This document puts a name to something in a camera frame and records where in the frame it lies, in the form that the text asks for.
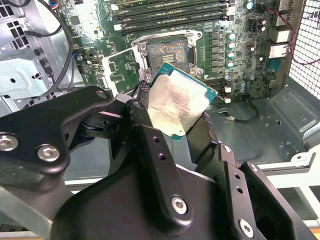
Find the capacitor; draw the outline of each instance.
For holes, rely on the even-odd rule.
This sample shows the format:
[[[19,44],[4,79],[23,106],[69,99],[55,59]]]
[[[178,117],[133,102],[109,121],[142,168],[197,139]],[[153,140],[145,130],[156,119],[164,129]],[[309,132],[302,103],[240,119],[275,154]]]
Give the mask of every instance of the capacitor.
[[[250,51],[253,52],[255,50],[255,47],[252,45],[247,45],[246,48]]]
[[[227,55],[227,57],[230,58],[230,59],[234,59],[234,58],[235,58],[235,53],[232,52],[232,51],[229,51],[226,55]]]
[[[84,58],[82,55],[79,54],[78,56],[76,56],[76,59],[81,62]]]
[[[225,74],[224,79],[226,81],[231,81],[231,77],[230,77],[230,75],[228,73]]]
[[[261,24],[258,24],[258,26],[256,26],[261,32],[264,32],[266,30],[266,27],[261,25]]]
[[[254,3],[249,1],[246,5],[245,5],[246,9],[251,10],[254,8]]]
[[[258,23],[260,23],[261,25],[266,25],[267,24],[267,20],[260,18],[258,19]]]
[[[241,81],[241,82],[240,82],[240,88],[241,88],[241,89],[245,89],[246,86],[247,86],[247,84],[246,84],[245,81]]]
[[[234,63],[232,61],[227,61],[225,64],[228,68],[232,68],[234,66]]]
[[[265,58],[262,55],[256,55],[255,58],[259,61],[262,62]]]
[[[236,47],[236,44],[234,42],[228,43],[228,48],[234,49]]]
[[[236,39],[236,35],[235,35],[234,33],[230,33],[230,34],[228,35],[228,39],[231,40],[231,41],[233,41],[233,40]]]

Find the hole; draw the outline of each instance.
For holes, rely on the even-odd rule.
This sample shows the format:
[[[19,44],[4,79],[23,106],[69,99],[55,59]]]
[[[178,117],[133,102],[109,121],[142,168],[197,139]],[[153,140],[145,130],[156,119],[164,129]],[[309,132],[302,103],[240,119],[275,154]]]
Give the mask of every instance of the hole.
[[[241,193],[241,194],[243,194],[244,192],[242,191],[242,189],[240,188],[240,187],[236,187],[236,190],[239,192],[239,193]]]
[[[5,6],[5,9],[8,12],[9,16],[12,16],[14,14],[10,6]]]
[[[163,155],[162,153],[159,153],[158,157],[159,157],[160,160],[166,160],[167,159],[166,156]]]
[[[22,36],[22,35],[25,34],[24,31],[22,31],[22,28],[19,27],[19,26],[16,28],[16,30],[18,31],[18,34],[19,34],[20,36]]]
[[[251,232],[251,229],[247,225],[244,225],[244,229],[249,233]]]
[[[69,136],[70,136],[70,133],[68,132],[68,133],[66,133],[66,134],[64,135],[64,139],[65,139],[66,141],[68,141]]]
[[[38,49],[33,50],[33,52],[34,52],[34,55],[36,55],[36,56],[40,56],[41,55],[41,53],[40,53],[40,51]]]
[[[109,132],[111,134],[114,134],[115,132],[117,132],[119,130],[119,126],[117,124],[113,124],[109,127]]]
[[[159,142],[160,142],[160,140],[159,140],[156,136],[154,136],[152,139],[153,139],[153,141],[155,141],[156,143],[159,143]]]
[[[14,28],[13,28],[13,29],[10,29],[10,32],[11,32],[11,34],[12,34],[12,36],[13,36],[14,38],[19,37],[16,29],[14,29]]]

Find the black cable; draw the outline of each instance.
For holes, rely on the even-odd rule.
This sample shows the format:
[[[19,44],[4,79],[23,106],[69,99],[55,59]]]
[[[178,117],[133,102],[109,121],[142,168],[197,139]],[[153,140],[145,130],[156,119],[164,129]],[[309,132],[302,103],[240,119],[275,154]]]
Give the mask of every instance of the black cable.
[[[24,3],[22,3],[21,5],[15,4],[12,1],[9,0],[3,0],[2,1],[4,4],[9,4],[11,7],[14,8],[23,8],[29,5],[29,3],[31,3],[31,0],[25,0]]]
[[[240,119],[236,119],[236,118],[235,118],[233,121],[236,122],[236,123],[239,123],[239,124],[247,124],[247,123],[250,123],[250,122],[256,120],[256,119],[259,117],[259,115],[260,115],[258,108],[257,108],[255,105],[253,105],[253,103],[252,103],[250,100],[246,99],[245,101],[246,101],[246,102],[249,104],[249,106],[254,110],[255,115],[254,115],[252,118],[247,119],[247,120],[240,120]]]
[[[254,110],[255,114],[253,117],[249,118],[249,119],[246,119],[246,120],[242,120],[242,119],[237,119],[235,118],[234,116],[232,116],[230,113],[229,113],[229,110],[226,109],[226,108],[221,108],[218,110],[218,113],[219,114],[224,114],[226,116],[226,119],[230,120],[230,121],[234,121],[238,124],[247,124],[247,123],[250,123],[254,120],[256,120],[260,113],[259,113],[259,110],[258,108],[253,105],[253,103],[249,100],[249,99],[245,99],[245,101],[249,104],[249,106]]]
[[[52,85],[52,87],[50,89],[48,89],[45,93],[43,93],[41,96],[39,96],[39,98],[43,98],[46,97],[47,95],[53,93],[54,91],[56,91],[58,89],[58,86],[60,85],[60,83],[63,81],[64,77],[66,76],[66,73],[68,71],[70,62],[72,61],[72,55],[73,55],[73,50],[74,50],[74,43],[73,43],[73,39],[72,39],[72,35],[68,30],[68,27],[66,26],[66,24],[59,18],[58,14],[56,14],[51,7],[43,0],[38,0],[39,3],[41,3],[46,9],[48,9],[52,15],[58,20],[58,22],[60,23],[66,39],[68,40],[70,47],[64,62],[64,65],[61,69],[61,73],[58,76],[58,78],[56,79],[56,81],[53,80],[54,84]]]
[[[47,33],[47,34],[41,34],[41,33],[38,33],[38,32],[35,32],[35,31],[24,31],[24,34],[28,34],[28,35],[31,35],[33,37],[36,37],[36,38],[45,38],[45,37],[51,37],[53,35],[56,35],[58,32],[60,32],[62,29],[62,26],[60,25],[54,32],[52,33]]]

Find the mesh panel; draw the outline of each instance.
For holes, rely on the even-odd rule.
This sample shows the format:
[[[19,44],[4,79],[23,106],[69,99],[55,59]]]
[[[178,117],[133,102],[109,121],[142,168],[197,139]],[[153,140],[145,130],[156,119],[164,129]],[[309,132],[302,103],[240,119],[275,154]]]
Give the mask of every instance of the mesh panel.
[[[320,58],[320,0],[307,0],[298,31],[294,58],[301,63]],[[320,99],[320,63],[300,65],[292,61],[289,76]]]

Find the chip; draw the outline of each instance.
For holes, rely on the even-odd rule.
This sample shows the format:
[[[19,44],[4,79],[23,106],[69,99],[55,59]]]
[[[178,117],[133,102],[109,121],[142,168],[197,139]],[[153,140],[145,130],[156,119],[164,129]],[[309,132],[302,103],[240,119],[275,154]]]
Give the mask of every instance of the chip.
[[[164,62],[188,73],[188,41],[186,39],[157,42],[146,45],[151,75],[155,76]]]
[[[71,16],[70,21],[72,25],[79,25],[81,24],[80,19],[78,16]]]

